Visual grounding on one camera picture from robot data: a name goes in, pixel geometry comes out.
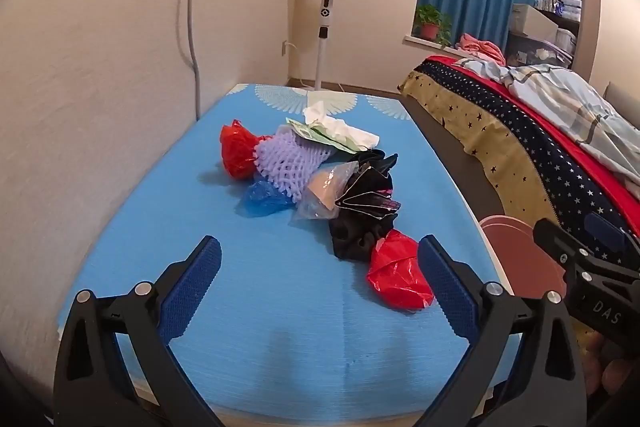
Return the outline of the person right hand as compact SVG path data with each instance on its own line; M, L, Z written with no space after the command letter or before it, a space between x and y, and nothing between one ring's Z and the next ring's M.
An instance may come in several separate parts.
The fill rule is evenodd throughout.
M601 334L586 332L582 346L582 371L586 394L593 395L600 388L608 395L615 395L631 373L632 364L625 359L612 359L605 353L611 346Z

